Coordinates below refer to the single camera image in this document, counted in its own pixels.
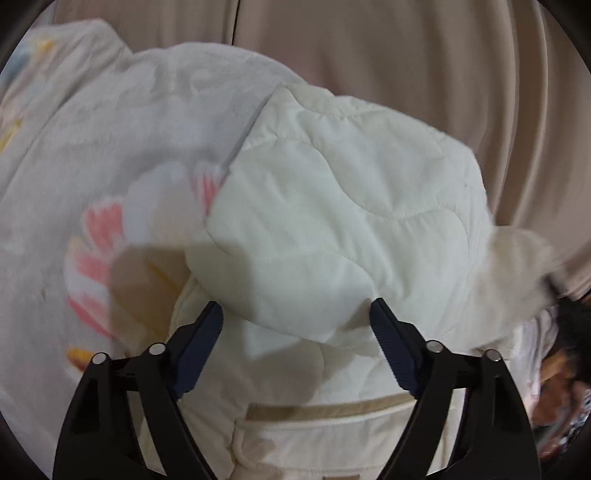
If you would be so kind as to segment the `cream quilted jacket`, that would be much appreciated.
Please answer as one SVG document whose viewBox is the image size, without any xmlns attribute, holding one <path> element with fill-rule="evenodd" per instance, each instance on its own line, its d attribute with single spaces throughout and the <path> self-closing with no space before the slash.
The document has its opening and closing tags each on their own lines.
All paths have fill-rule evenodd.
<svg viewBox="0 0 591 480">
<path fill-rule="evenodd" d="M 179 403 L 220 479 L 377 477 L 414 406 L 370 329 L 378 298 L 452 351 L 498 349 L 538 400 L 556 255 L 495 224 L 468 146 L 398 111 L 276 89 L 185 258 L 173 325 L 224 313 Z"/>
</svg>

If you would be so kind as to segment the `dark patterned clothes pile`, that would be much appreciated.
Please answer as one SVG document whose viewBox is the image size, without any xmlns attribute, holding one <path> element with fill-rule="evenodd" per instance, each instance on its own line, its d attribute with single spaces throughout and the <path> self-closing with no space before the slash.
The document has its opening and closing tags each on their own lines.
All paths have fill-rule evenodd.
<svg viewBox="0 0 591 480">
<path fill-rule="evenodd" d="M 532 414 L 538 456 L 560 458 L 571 450 L 590 420 L 590 305 L 563 292 L 551 277 L 557 337 L 541 367 L 541 390 Z"/>
</svg>

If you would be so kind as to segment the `floral white blanket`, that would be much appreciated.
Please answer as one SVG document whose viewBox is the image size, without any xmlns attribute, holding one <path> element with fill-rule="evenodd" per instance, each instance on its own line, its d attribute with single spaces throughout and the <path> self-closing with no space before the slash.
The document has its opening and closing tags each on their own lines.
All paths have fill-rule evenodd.
<svg viewBox="0 0 591 480">
<path fill-rule="evenodd" d="M 194 239 L 259 109 L 297 74 L 215 43 L 29 30 L 1 75 L 1 411 L 50 474 L 97 351 L 167 338 Z"/>
</svg>

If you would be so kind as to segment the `beige curtain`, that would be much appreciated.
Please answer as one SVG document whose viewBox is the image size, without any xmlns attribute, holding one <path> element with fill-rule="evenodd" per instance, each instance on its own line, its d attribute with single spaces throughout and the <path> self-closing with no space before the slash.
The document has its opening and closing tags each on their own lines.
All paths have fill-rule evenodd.
<svg viewBox="0 0 591 480">
<path fill-rule="evenodd" d="M 535 1 L 60 1 L 133 50 L 224 43 L 470 146 L 502 225 L 547 238 L 590 287 L 590 74 Z"/>
</svg>

